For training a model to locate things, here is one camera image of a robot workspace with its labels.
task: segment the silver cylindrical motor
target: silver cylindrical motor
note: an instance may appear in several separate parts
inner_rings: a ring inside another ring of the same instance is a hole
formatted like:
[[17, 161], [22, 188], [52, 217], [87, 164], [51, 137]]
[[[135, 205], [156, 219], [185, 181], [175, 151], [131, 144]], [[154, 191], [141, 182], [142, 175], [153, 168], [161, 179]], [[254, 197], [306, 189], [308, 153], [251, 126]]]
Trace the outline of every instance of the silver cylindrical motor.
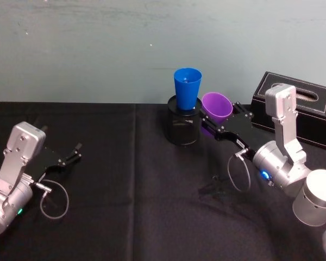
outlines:
[[289, 170], [283, 169], [286, 158], [280, 152], [275, 140], [264, 144], [255, 154], [253, 163], [260, 171], [265, 171], [273, 179], [278, 187], [284, 187], [289, 179], [286, 173]]
[[292, 208], [296, 217], [309, 226], [326, 223], [326, 170], [308, 174]]
[[29, 183], [21, 179], [17, 187], [9, 195], [8, 202], [0, 209], [0, 234], [5, 231], [20, 209], [25, 206], [32, 196], [33, 191]]

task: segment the black tablecloth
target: black tablecloth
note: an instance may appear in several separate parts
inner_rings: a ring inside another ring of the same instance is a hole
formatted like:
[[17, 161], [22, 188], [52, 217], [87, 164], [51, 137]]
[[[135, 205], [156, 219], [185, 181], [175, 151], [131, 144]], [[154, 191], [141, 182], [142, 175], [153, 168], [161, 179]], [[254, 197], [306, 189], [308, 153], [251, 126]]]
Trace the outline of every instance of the black tablecloth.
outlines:
[[[188, 147], [164, 136], [164, 105], [0, 103], [0, 167], [13, 125], [48, 126], [46, 145], [83, 158], [63, 181], [71, 205], [59, 221], [39, 210], [41, 192], [0, 235], [0, 260], [326, 260], [326, 229], [300, 223], [292, 199], [268, 187], [248, 162], [252, 188], [232, 190], [237, 150], [201, 136]], [[326, 151], [304, 145], [307, 166]], [[236, 182], [245, 179], [239, 164]], [[204, 193], [218, 176], [225, 193]]]

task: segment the light blue wall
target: light blue wall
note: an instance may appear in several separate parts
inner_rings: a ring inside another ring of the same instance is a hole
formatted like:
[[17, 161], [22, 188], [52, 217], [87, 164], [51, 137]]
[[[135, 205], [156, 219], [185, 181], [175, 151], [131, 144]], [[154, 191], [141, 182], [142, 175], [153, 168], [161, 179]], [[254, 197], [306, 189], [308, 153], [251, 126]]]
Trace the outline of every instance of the light blue wall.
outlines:
[[165, 103], [184, 66], [243, 103], [265, 71], [326, 85], [326, 0], [0, 0], [1, 101]]

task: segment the blue cup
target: blue cup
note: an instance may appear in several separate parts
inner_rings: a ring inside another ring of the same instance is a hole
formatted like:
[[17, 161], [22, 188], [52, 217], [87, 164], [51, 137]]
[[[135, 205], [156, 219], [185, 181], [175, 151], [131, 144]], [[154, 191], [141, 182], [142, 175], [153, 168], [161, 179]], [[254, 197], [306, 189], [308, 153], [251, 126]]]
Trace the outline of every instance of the blue cup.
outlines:
[[174, 73], [177, 106], [192, 110], [196, 106], [202, 73], [194, 68], [181, 68]]

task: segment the tissue box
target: tissue box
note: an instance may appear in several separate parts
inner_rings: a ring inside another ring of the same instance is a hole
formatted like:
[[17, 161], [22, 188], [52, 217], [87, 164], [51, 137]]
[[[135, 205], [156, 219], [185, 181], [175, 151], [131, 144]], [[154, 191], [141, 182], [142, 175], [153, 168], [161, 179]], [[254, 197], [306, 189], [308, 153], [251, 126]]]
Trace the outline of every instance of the tissue box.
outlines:
[[279, 83], [296, 87], [298, 140], [326, 149], [326, 87], [318, 84], [266, 72], [251, 102], [253, 125], [274, 131], [272, 118], [266, 114], [265, 93]]

